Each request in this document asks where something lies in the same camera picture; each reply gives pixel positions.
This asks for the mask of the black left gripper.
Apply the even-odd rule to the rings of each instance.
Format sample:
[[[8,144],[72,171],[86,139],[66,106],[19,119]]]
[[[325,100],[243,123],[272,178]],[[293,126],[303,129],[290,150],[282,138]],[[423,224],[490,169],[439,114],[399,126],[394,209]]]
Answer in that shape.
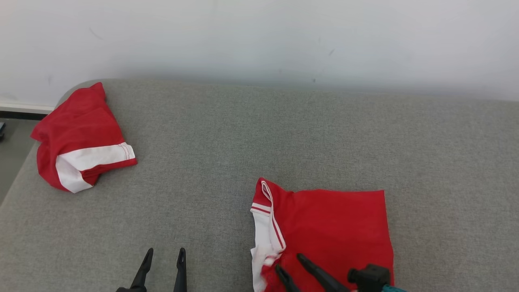
[[[130,288],[119,287],[116,292],[146,292],[148,289],[145,286],[145,281],[151,268],[153,255],[154,249],[150,248],[144,257],[141,266],[137,270]],[[174,292],[187,292],[187,252],[183,247],[180,248],[176,267],[177,274],[174,284]]]

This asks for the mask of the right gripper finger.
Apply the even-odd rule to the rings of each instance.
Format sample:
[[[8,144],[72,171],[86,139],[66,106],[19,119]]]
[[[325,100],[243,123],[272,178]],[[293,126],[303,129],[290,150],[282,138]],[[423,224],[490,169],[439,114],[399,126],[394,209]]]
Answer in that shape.
[[[291,275],[279,264],[275,266],[275,272],[286,292],[300,292],[300,289],[296,286]]]
[[[325,292],[350,292],[349,288],[345,287],[328,272],[314,264],[304,254],[297,253],[296,257],[304,269],[324,288]]]

